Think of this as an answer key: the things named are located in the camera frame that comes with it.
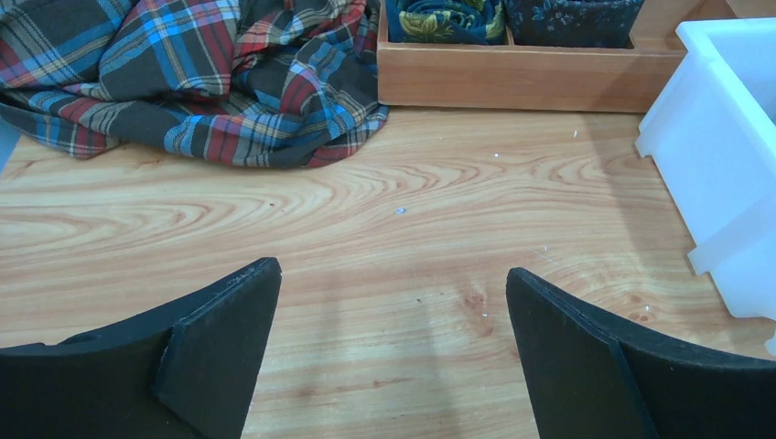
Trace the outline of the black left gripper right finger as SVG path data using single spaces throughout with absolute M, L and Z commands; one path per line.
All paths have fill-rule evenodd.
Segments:
M 775 364 L 670 337 L 523 268 L 506 283 L 543 438 L 772 438 Z

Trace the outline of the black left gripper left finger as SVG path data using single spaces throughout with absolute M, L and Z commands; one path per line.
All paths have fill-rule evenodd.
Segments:
M 1 351 L 4 438 L 238 438 L 280 293 L 274 258 L 56 345 Z

